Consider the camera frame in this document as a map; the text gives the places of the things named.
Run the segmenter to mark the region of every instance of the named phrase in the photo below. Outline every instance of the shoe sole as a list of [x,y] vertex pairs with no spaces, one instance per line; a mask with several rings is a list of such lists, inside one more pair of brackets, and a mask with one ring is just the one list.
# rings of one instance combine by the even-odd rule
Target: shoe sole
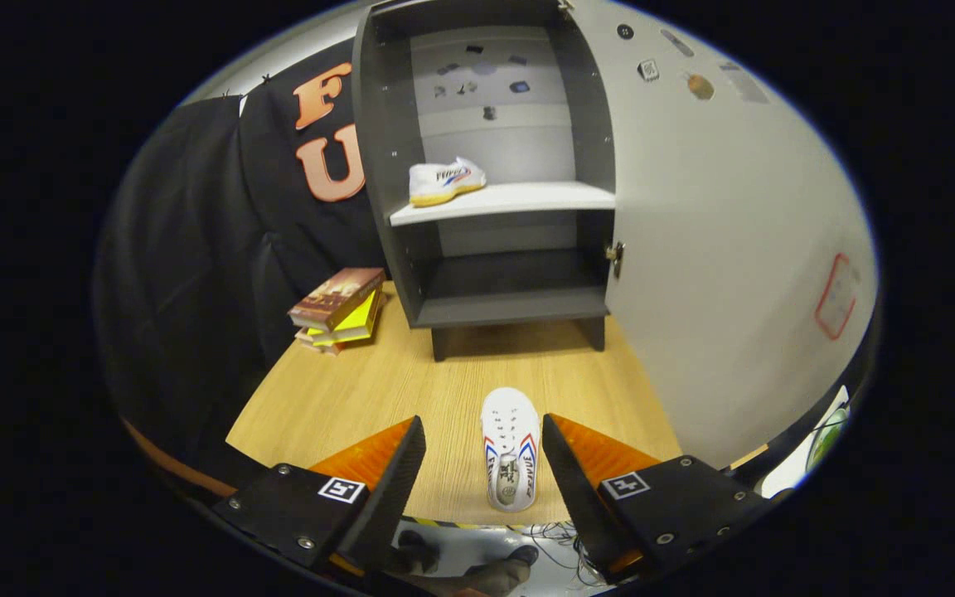
[[477,189],[484,188],[485,185],[469,185],[462,186],[458,189],[453,190],[453,192],[440,193],[440,194],[424,194],[424,196],[416,196],[410,198],[410,204],[414,207],[430,207],[431,205],[440,205],[441,203],[448,203],[455,199],[459,194],[465,192],[475,192]]

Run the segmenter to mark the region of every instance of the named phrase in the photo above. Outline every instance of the stack of books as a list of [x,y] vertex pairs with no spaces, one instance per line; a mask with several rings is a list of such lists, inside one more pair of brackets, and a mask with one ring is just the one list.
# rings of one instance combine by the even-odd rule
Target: stack of books
[[340,354],[349,342],[374,336],[385,303],[385,269],[345,268],[289,310],[304,347]]

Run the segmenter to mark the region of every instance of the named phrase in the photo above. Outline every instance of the door hinge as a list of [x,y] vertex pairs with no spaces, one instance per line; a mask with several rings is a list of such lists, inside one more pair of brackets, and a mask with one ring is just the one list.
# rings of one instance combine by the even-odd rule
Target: door hinge
[[607,261],[613,265],[613,277],[621,277],[621,261],[625,257],[625,243],[618,242],[617,245],[606,245],[603,249]]

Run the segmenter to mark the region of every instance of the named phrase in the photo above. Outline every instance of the table surface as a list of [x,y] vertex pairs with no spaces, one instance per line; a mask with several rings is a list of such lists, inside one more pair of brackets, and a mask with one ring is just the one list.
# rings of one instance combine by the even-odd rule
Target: table surface
[[660,460],[680,446],[643,367],[613,316],[606,351],[592,351],[573,322],[454,330],[450,356],[434,362],[428,329],[409,329],[386,282],[375,336],[340,355],[285,351],[235,421],[227,443],[270,466],[310,466],[417,415],[427,451],[405,515],[475,525],[528,525],[570,518],[541,450],[533,506],[507,513],[486,497],[481,404],[499,386],[546,412],[576,420]]

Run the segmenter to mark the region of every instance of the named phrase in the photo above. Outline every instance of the open cabinet door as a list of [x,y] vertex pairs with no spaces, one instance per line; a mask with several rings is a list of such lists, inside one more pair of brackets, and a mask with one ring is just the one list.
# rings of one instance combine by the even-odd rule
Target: open cabinet door
[[571,2],[613,121],[624,253],[607,306],[682,450],[723,468],[859,346],[878,284],[867,220],[819,133],[745,67],[644,12]]

